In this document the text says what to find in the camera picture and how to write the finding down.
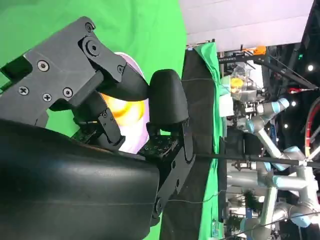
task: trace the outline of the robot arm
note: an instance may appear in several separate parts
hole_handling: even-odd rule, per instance
[[[94,28],[81,17],[1,68],[12,83],[0,95],[1,239],[143,239],[195,161],[178,74],[157,71],[148,86]],[[138,154],[118,151],[124,137],[98,92],[149,98]],[[47,109],[72,110],[84,131],[45,129]]]
[[[269,102],[258,106],[260,115],[248,119],[246,122],[247,130],[255,134],[268,153],[273,158],[299,160],[300,165],[295,168],[296,176],[274,175],[270,164],[257,164],[257,172],[230,172],[228,175],[228,184],[235,186],[245,186],[249,188],[265,187],[267,188],[265,200],[263,203],[262,213],[259,218],[243,219],[241,230],[253,240],[265,240],[270,236],[271,226],[268,225],[274,221],[290,218],[297,226],[308,227],[313,218],[318,218],[320,206],[317,199],[318,184],[315,183],[315,176],[311,167],[306,167],[306,158],[298,147],[293,146],[281,152],[273,143],[264,130],[265,124],[276,114],[283,111],[289,106],[289,102],[282,98],[277,102]],[[283,171],[290,165],[275,164],[279,171]],[[297,205],[288,203],[278,203],[278,190],[298,191],[299,202]]]

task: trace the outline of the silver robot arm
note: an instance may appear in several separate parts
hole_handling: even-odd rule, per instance
[[[260,104],[258,106],[259,115],[248,119],[247,130],[256,135],[262,142],[265,149],[273,158],[300,160],[301,165],[295,168],[296,176],[274,175],[269,163],[257,162],[257,172],[231,171],[228,173],[228,185],[254,188],[265,187],[267,193],[263,203],[262,213],[259,218],[244,218],[240,229],[253,240],[266,240],[271,234],[271,225],[274,221],[291,219],[297,226],[308,227],[313,218],[318,218],[318,214],[305,215],[319,212],[320,206],[317,198],[318,184],[311,167],[306,167],[305,162],[311,161],[316,152],[306,157],[298,147],[292,146],[281,152],[270,139],[264,127],[275,115],[289,106],[285,98],[276,102]],[[283,171],[289,167],[286,164],[274,164]],[[285,202],[278,202],[278,190],[297,191],[299,202],[291,205]]]

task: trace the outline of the pink object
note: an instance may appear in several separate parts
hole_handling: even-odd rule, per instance
[[[132,66],[143,78],[145,78],[142,70],[137,62],[124,52],[115,52],[115,54],[123,57],[128,64]],[[125,136],[125,142],[119,149],[120,151],[136,154],[148,141],[149,135],[146,124],[149,122],[149,101],[144,100],[144,114],[142,118],[134,125],[120,126],[121,134]]]

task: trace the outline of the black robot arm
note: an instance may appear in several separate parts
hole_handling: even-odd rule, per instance
[[[82,17],[1,68],[1,239],[143,239],[195,161],[177,73],[157,71],[148,86],[94,26]],[[99,92],[149,98],[138,154],[118,151],[125,138]],[[72,110],[81,131],[45,129],[47,109]]]

